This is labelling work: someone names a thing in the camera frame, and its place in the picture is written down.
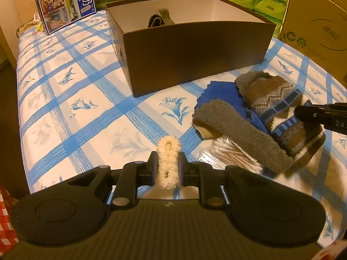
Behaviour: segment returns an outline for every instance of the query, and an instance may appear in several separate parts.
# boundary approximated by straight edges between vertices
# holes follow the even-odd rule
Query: blue plaid pattern
[[[113,50],[104,11],[50,36],[27,31],[20,36],[17,83],[22,156],[31,192],[101,164],[117,169],[145,161],[168,134],[180,139],[190,161],[196,160],[211,143],[203,142],[192,126],[196,99],[211,80],[234,81],[249,70],[284,77],[314,104],[346,101],[346,89],[330,74],[277,39],[272,39],[261,64],[134,98]],[[274,133],[294,123],[291,120]],[[327,223],[319,239],[323,246],[347,226],[347,136],[328,130],[326,136],[306,168],[275,179],[324,205]],[[273,179],[272,173],[263,175]],[[197,190],[162,193],[142,187],[139,196],[196,198]]]

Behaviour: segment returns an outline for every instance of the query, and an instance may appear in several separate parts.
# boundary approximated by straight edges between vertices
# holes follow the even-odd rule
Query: screw
[[[112,201],[112,203],[117,206],[126,206],[129,202],[130,200],[127,198],[116,198]]]
[[[207,200],[207,204],[210,205],[210,206],[215,206],[215,207],[217,207],[217,206],[222,206],[222,205],[224,204],[224,199],[222,199],[222,198],[216,198],[216,197],[214,197],[214,198],[209,198],[209,199]]]

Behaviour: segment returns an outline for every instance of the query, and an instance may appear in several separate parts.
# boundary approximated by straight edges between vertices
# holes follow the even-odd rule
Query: cream fuzzy sock
[[[175,136],[165,136],[157,145],[158,172],[156,184],[162,189],[174,189],[179,184],[178,153],[182,145]]]

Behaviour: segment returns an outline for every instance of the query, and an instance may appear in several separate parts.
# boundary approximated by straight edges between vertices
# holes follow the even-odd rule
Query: patterned sock
[[[294,159],[292,170],[306,166],[326,138],[320,124],[302,122],[294,115],[296,106],[311,101],[282,77],[263,71],[240,75],[236,85],[270,135]]]

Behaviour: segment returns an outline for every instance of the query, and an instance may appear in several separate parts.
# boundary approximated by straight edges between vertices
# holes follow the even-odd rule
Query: sock
[[[211,100],[196,108],[193,122],[208,125],[230,138],[252,158],[270,170],[281,173],[289,169],[293,159],[268,135],[244,120],[229,103]]]
[[[148,22],[148,28],[165,25],[163,18],[160,15],[152,15]]]
[[[179,185],[178,153],[182,145],[175,136],[164,136],[157,144],[158,172],[156,184],[162,189],[174,189]]]
[[[326,138],[320,124],[302,122],[294,115],[296,106],[311,101],[282,77],[262,71],[240,75],[236,85],[270,135],[294,159],[293,169],[306,166]]]
[[[258,116],[250,109],[245,107],[244,101],[240,96],[235,82],[211,81],[204,92],[198,97],[195,108],[213,99],[221,99],[229,103],[241,115],[242,118],[251,123],[254,127],[268,133],[264,124]]]

